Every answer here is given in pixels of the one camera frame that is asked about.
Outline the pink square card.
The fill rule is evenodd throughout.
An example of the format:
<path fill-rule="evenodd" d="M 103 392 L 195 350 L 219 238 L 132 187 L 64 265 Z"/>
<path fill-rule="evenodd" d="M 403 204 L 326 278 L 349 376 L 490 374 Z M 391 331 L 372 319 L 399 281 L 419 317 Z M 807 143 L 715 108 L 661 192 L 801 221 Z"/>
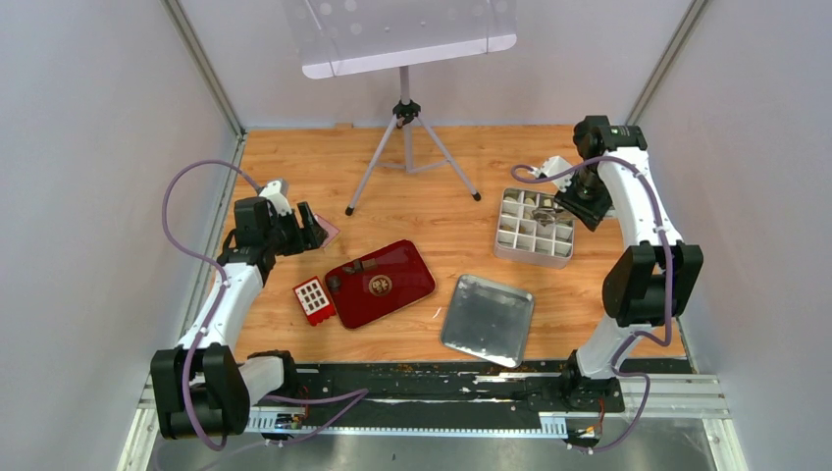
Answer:
<path fill-rule="evenodd" d="M 333 244 L 334 241 L 338 238 L 340 234 L 340 229 L 320 214 L 315 213 L 314 216 L 317 223 L 327 233 L 327 236 L 325 237 L 324 241 L 320 246 L 321 249 L 325 249 L 329 245 Z"/>

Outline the steel tongs with white hinge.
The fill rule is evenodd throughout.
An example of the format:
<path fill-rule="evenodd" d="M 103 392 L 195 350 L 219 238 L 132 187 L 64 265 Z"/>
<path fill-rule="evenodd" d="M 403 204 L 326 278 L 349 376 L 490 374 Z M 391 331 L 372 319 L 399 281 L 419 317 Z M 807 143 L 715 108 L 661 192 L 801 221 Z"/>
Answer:
<path fill-rule="evenodd" d="M 538 207 L 531 211 L 532 219 L 541 226 L 566 224 L 576 220 L 576 216 L 562 207 Z"/>

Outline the divided silver tin box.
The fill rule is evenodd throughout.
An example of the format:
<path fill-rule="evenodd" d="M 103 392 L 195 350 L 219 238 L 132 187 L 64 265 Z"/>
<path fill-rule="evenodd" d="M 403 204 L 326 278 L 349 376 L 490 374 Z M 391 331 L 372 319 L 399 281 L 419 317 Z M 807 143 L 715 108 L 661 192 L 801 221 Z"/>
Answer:
<path fill-rule="evenodd" d="M 551 269 L 563 269 L 574 253 L 575 221 L 541 222 L 538 209 L 560 208 L 551 193 L 506 188 L 500 199 L 494 236 L 494 256 Z"/>

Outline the dark red chocolate tray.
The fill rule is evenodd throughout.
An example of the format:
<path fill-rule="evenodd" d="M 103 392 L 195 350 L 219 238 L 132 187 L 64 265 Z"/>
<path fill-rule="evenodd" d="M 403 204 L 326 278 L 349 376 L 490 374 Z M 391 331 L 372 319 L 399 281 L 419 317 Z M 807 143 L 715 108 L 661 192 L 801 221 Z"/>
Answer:
<path fill-rule="evenodd" d="M 347 274 L 341 268 L 330 270 L 325 286 L 337 310 L 341 324 L 355 330 L 412 305 L 436 289 L 436 280 L 415 243 L 401 239 L 356 259 L 375 259 L 375 270 Z M 342 286 L 332 292 L 327 277 L 338 276 Z"/>

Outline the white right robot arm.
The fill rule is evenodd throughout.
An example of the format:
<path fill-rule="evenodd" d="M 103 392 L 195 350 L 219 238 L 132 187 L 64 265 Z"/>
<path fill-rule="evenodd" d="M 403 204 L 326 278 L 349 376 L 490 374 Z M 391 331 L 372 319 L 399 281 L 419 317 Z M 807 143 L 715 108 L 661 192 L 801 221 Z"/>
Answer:
<path fill-rule="evenodd" d="M 673 227 L 654 187 L 639 127 L 590 115 L 575 126 L 573 141 L 583 161 L 556 203 L 591 231 L 613 209 L 623 240 L 623 252 L 601 287 L 604 315 L 563 371 L 562 395 L 580 401 L 611 393 L 621 362 L 640 340 L 671 344 L 672 321 L 685 310 L 703 254 Z"/>

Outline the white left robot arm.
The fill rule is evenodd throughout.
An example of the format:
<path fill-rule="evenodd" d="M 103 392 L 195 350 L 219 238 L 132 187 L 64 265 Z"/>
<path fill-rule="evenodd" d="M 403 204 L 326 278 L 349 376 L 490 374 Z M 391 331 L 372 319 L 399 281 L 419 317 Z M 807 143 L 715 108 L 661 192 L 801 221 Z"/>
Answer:
<path fill-rule="evenodd" d="M 234 346 L 278 257 L 315 250 L 327 236 L 307 202 L 294 210 L 278 208 L 274 197 L 235 203 L 234 227 L 211 261 L 217 277 L 205 304 L 177 345 L 157 351 L 150 363 L 165 439 L 239 435 L 251 406 L 283 387 L 293 366 L 288 352 L 267 351 L 237 363 Z"/>

